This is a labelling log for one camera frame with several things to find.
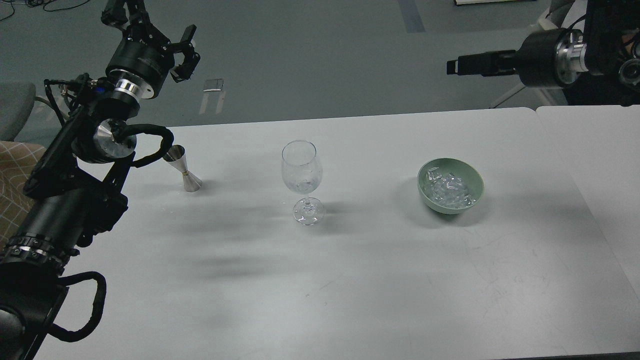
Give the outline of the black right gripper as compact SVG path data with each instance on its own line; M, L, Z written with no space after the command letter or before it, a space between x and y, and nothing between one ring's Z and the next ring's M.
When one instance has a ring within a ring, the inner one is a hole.
M586 73L585 55L581 30L542 30L528 35L517 51L486 51L448 60L446 74L510 76L517 72L526 87L564 89Z

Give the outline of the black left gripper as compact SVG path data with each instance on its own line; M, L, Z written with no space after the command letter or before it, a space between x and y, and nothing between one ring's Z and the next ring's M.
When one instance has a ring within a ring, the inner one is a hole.
M105 69L107 77L116 73L130 73L146 83L142 94L145 100L156 98L170 75L176 84L189 80L201 55L195 50L193 39L197 26L188 25L178 42L153 35L151 20L143 0L108 0L100 16L107 27L121 32L122 39ZM175 65L174 55L183 55Z

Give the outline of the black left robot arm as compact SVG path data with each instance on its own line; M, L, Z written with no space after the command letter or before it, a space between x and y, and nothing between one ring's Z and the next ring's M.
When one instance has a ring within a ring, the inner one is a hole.
M108 1L101 21L122 34L105 75L44 80L61 130L23 187L34 205L1 248L3 360L32 360L48 336L73 343L96 330L105 276L65 276L66 265L128 210L122 189L130 170L172 154L171 130L128 120L142 100L157 98L168 76L189 80L201 60L196 25L173 42L151 23L142 0ZM53 102L53 85L71 93L67 118Z

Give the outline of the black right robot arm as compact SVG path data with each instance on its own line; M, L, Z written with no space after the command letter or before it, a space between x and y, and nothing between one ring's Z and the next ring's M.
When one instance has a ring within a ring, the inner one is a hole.
M510 76L545 106L639 103L639 2L553 0L517 49L460 55L448 75Z

